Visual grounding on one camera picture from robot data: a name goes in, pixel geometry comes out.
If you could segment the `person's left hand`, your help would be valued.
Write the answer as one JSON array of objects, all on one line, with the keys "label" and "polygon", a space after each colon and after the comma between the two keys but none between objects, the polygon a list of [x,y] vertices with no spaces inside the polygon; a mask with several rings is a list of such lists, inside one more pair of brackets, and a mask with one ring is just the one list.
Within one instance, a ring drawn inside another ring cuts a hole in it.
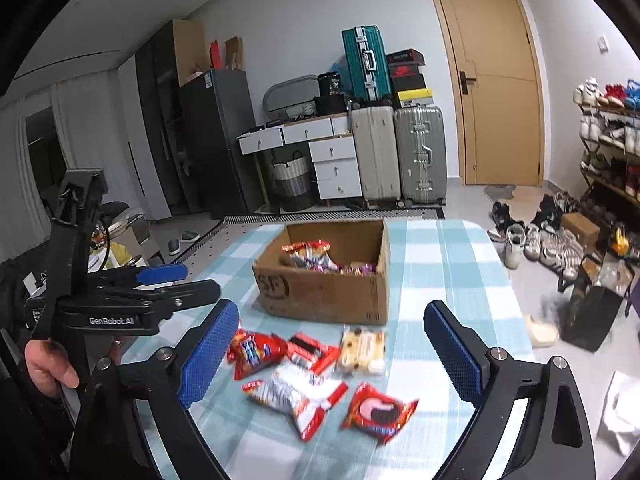
[{"label": "person's left hand", "polygon": [[76,389],[79,377],[66,353],[50,340],[32,339],[25,346],[25,362],[35,387],[48,398],[58,396],[58,386]]}]

